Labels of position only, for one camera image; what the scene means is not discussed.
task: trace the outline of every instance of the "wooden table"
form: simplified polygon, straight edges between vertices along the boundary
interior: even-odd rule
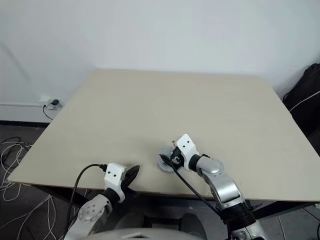
[[[246,199],[320,201],[320,158],[271,86],[255,76],[99,69],[39,137],[9,180],[72,187],[87,165],[140,165],[139,192],[190,195],[157,153],[188,133],[221,160]],[[203,196],[208,185],[181,174]],[[90,168],[78,187],[103,189]]]

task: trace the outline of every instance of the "wall socket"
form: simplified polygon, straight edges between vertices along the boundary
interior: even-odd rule
[[[52,103],[53,100],[59,100],[59,103],[57,105],[52,105],[50,103]],[[60,110],[64,107],[64,103],[61,101],[60,97],[49,97],[49,96],[45,96],[42,97],[40,100],[38,100],[38,103],[43,107],[44,105],[46,105],[46,109],[48,110]]]

